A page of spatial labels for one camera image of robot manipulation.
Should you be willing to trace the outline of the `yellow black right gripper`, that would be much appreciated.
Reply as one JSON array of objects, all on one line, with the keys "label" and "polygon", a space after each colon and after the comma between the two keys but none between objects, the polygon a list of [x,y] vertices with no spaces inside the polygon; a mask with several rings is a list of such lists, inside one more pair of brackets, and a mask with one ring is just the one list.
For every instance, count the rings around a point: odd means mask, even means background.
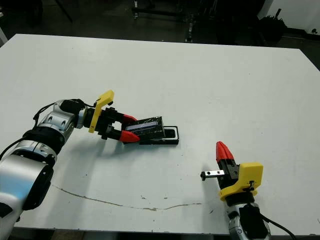
[{"label": "yellow black right gripper", "polygon": [[262,183],[263,165],[258,162],[236,164],[233,154],[222,141],[216,143],[216,162],[218,170],[203,171],[200,177],[203,181],[217,178],[220,200],[253,202]]}]

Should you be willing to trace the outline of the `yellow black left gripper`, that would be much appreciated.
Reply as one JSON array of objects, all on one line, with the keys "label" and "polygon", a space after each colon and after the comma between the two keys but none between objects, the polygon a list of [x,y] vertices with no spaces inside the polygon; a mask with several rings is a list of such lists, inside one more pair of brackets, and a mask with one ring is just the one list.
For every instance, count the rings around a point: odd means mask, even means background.
[{"label": "yellow black left gripper", "polygon": [[120,123],[134,123],[137,119],[131,115],[117,113],[114,108],[106,108],[113,103],[115,93],[108,90],[98,97],[94,107],[87,110],[84,118],[84,126],[88,128],[88,132],[93,134],[97,132],[103,140],[113,139],[123,143],[136,143],[140,141],[140,137],[126,130],[116,130],[113,124],[117,121]]}]

